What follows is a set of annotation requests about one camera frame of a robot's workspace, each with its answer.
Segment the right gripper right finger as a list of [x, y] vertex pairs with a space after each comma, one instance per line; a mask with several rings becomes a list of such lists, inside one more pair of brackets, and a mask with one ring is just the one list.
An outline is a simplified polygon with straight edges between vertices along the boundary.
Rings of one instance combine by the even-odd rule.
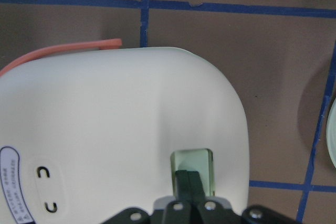
[[187, 171], [188, 177], [188, 200], [193, 204], [199, 204], [206, 198], [203, 183], [199, 172]]

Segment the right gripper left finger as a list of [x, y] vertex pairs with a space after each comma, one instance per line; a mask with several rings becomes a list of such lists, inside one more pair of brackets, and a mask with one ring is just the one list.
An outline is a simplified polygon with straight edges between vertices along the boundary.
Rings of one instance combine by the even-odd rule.
[[177, 170], [175, 172], [174, 195], [177, 200], [191, 201], [190, 181], [188, 171]]

